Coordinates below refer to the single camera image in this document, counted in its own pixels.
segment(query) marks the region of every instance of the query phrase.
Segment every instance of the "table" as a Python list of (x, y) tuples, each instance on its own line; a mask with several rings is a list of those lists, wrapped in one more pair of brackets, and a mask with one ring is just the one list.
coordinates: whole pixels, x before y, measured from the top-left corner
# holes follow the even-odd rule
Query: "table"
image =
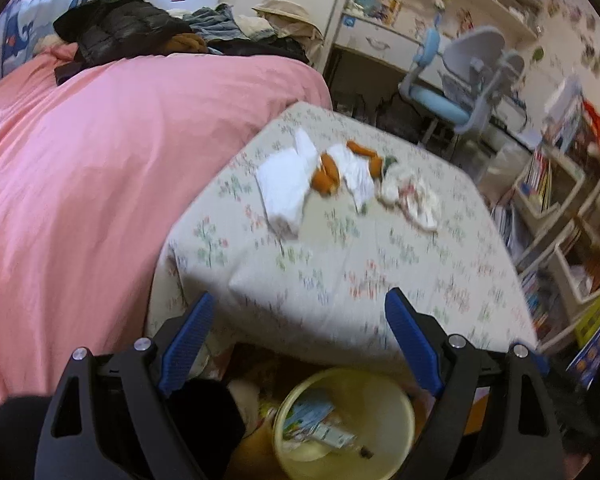
[[(439, 195), (436, 234), (373, 200), (355, 211), (341, 186), (311, 192), (297, 240), (267, 225), (257, 167), (294, 145), (304, 128), (318, 148), (354, 139), (409, 164)], [(384, 317), (384, 295), (399, 286), (416, 310), (447, 333), (504, 351), (536, 336), (516, 271), (474, 184), (426, 150), (334, 112), (298, 103), (268, 124), (174, 225), (160, 255), (149, 334), (201, 291), (218, 300), (214, 336), (294, 357), (399, 373), (406, 368)]]

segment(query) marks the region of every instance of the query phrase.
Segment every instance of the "drawer handle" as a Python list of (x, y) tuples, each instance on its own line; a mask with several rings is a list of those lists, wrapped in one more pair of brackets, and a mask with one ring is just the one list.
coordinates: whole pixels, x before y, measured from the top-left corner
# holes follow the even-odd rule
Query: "drawer handle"
[(387, 50), (388, 48), (391, 48), (391, 45), (385, 43), (384, 41), (374, 40), (373, 38), (370, 38), (368, 36), (366, 37), (366, 40), (369, 42), (369, 45), (371, 45), (376, 50)]

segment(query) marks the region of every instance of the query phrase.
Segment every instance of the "blue chair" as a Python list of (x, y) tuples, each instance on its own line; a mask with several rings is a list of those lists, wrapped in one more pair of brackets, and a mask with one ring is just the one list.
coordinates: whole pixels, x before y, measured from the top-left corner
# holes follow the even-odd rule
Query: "blue chair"
[(426, 146), (439, 121), (453, 127), (456, 136), (468, 132), (480, 134), (491, 118), (493, 109), (520, 78), (524, 60), (515, 50), (503, 53), (504, 37), (497, 28), (478, 27), (463, 34), (446, 47), (443, 62), (454, 80), (454, 98), (440, 95), (417, 84), (422, 71), (431, 64), (440, 47), (440, 34), (427, 29), (423, 45), (413, 57), (411, 69), (398, 88), (405, 100), (415, 102), (433, 115), (420, 145)]

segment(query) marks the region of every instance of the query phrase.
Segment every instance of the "wallpaper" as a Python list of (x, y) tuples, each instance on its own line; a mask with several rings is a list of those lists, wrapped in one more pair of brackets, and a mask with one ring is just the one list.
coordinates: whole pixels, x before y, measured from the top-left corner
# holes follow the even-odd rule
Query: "wallpaper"
[(572, 70), (580, 77), (585, 97), (600, 112), (600, 17), (588, 0), (543, 1), (543, 33), (520, 50), (526, 61), (520, 97), (534, 127), (541, 124), (547, 98)]

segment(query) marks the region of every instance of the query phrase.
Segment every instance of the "trash can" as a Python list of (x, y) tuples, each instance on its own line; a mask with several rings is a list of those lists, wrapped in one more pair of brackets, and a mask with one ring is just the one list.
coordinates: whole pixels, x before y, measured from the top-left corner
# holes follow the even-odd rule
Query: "trash can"
[[(319, 442), (297, 449), (284, 446), (283, 427), (289, 410), (309, 388), (329, 393), (347, 431), (373, 452), (362, 458)], [(413, 407), (403, 390), (389, 378), (345, 368), (331, 368), (305, 380), (286, 397), (273, 425), (273, 445), (291, 480), (384, 480), (391, 478), (411, 450)]]

